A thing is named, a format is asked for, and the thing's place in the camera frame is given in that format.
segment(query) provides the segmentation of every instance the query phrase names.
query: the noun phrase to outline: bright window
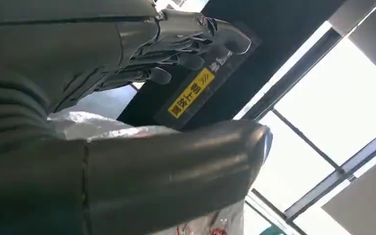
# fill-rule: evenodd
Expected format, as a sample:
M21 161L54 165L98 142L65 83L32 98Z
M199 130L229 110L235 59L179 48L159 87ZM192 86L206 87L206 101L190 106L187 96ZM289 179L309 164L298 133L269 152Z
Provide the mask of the bright window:
M334 168L272 112L260 123L270 127L273 143L253 187L284 211Z
M348 231L322 209L326 202L349 184L348 180L342 182L315 205L299 215L294 222L308 235L350 235Z
M244 235L259 235L270 226L271 224L267 220L250 206L244 204Z
M344 39L276 109L342 164L376 137L376 66Z

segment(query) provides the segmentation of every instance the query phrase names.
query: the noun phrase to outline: metal frame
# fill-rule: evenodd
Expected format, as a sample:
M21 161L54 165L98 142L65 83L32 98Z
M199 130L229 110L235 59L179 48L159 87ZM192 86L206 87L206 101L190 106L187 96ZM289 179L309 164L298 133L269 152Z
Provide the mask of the metal frame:
M342 39L329 29L300 60L241 118L260 120Z
M294 220L297 216L305 212L310 206L315 204L319 199L328 194L332 189L346 180L349 176L354 174L365 163L376 156L376 138L358 151L354 156L349 158L342 164L341 168L345 171L344 174L334 171L311 191L305 194L301 199L288 208L284 214L286 220Z
M354 156L349 158L342 165L338 165L325 152L318 148L309 140L296 126L284 117L274 107L306 74L309 72L340 40L342 37L334 30L330 29L321 39L295 64L295 66L276 83L261 99L255 104L242 119L260 120L268 112L272 111L281 121L283 121L293 132L314 149L325 161L335 168L335 171L327 176L323 181L306 193L295 202L285 212L280 211L267 198L261 195L256 189L252 193L266 204L277 216L282 218L289 226L301 234L305 234L294 220L313 206L322 197L331 192L344 180L353 182L357 178L354 173L365 163L376 156L376 138L365 147L359 150Z
M318 148L308 137L306 137L302 131L300 131L296 126L294 126L289 120L287 120L279 111L276 109L273 109L272 112L280 119L282 120L290 129L292 129L293 132L295 132L301 139L303 139L313 150L315 150L321 157L327 161L330 165L332 165L336 171L340 174L344 174L345 171L338 166L338 164L332 160L331 157L329 157L324 151L322 151L320 148Z

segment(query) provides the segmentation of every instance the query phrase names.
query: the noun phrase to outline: black panel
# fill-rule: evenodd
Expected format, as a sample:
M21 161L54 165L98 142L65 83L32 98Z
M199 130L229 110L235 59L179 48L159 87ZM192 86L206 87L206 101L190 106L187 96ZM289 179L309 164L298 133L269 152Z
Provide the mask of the black panel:
M303 42L344 0L211 1L203 13L232 23L243 22L262 40L253 55L211 97L183 129L232 119ZM178 87L187 71L172 69L167 86L146 84L119 120L131 125L155 124L155 113Z

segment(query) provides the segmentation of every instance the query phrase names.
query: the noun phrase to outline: yellow sticker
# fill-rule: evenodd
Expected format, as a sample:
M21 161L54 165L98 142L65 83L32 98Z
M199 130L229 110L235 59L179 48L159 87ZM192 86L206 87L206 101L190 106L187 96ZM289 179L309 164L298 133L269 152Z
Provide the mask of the yellow sticker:
M215 76L207 68L204 68L198 76L185 88L168 111L176 118L179 118L194 100L214 80Z

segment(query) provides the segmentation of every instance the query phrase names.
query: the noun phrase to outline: plastic bag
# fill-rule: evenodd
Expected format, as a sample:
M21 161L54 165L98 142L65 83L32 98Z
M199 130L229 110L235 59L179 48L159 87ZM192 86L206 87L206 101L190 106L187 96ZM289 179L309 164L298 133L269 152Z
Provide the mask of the plastic bag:
M48 120L57 133L68 140L87 139L91 141L176 132L164 126L133 127L114 119L86 112L59 112L52 114ZM220 211L154 233L154 235L243 235L243 207L244 202L240 201Z

